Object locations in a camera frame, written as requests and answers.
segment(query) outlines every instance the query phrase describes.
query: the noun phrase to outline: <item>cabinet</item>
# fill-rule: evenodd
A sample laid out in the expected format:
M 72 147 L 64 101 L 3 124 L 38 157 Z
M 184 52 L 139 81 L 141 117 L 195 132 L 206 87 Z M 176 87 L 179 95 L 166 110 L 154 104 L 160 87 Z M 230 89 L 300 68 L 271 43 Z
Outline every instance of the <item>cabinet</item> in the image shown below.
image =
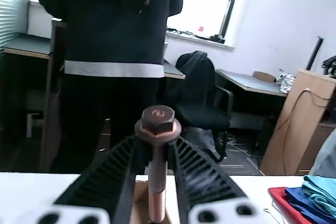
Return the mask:
M 335 124 L 322 121 L 336 80 L 298 70 L 277 125 L 261 161 L 265 175 L 309 173 L 322 144 Z

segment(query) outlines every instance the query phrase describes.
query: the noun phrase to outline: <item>hex bolt head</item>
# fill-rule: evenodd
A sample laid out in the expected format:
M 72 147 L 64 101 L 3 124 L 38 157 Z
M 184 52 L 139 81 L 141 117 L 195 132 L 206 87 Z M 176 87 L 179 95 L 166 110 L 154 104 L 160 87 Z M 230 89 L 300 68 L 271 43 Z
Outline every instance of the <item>hex bolt head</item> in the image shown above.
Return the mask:
M 156 105 L 145 109 L 142 113 L 142 128 L 153 135 L 173 131 L 175 111 L 168 106 Z

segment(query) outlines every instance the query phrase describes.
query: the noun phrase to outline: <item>copper-colored bolt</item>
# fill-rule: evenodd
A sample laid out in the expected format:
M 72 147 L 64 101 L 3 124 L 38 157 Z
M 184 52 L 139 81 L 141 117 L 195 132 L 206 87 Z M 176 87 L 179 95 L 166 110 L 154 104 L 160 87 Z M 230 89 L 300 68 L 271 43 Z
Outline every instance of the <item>copper-colored bolt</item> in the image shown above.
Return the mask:
M 181 133 L 181 125 L 175 119 L 173 109 L 156 105 L 143 111 L 134 130 L 140 139 L 153 145 L 161 145 L 176 139 Z
M 173 131 L 175 111 L 167 106 L 158 105 L 145 109 L 142 113 L 142 128 L 159 135 Z
M 152 160 L 149 162 L 149 216 L 153 223 L 161 223 L 165 216 L 165 185 L 167 173 L 166 144 L 176 139 L 181 125 L 175 118 L 173 109 L 157 105 L 145 109 L 135 125 L 138 138 L 153 146 Z

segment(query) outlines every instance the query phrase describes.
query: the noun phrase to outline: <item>white wall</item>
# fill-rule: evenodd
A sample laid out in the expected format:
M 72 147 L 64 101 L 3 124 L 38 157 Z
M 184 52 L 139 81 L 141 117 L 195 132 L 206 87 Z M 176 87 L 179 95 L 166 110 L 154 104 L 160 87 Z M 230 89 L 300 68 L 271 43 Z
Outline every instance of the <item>white wall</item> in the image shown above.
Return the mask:
M 50 23 L 36 16 L 39 34 L 50 34 Z M 325 38 L 313 69 L 322 72 L 320 62 L 336 55 L 336 0 L 249 0 L 235 49 L 211 47 L 178 38 L 169 38 L 165 58 L 176 62 L 187 52 L 208 52 L 215 68 L 252 74 L 278 74 L 278 68 L 296 73 L 305 68 L 317 42 Z
M 28 31 L 30 35 L 51 38 L 52 16 L 39 3 L 30 3 Z

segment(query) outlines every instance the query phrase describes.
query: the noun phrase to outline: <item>person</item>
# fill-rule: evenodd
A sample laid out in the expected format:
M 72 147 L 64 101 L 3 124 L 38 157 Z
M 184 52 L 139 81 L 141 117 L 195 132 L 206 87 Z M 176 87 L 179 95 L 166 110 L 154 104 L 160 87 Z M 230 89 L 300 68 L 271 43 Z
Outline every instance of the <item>person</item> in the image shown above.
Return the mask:
M 105 119 L 113 147 L 155 103 L 167 18 L 181 12 L 183 0 L 39 1 L 67 22 L 61 143 L 50 172 L 80 174 L 92 162 Z

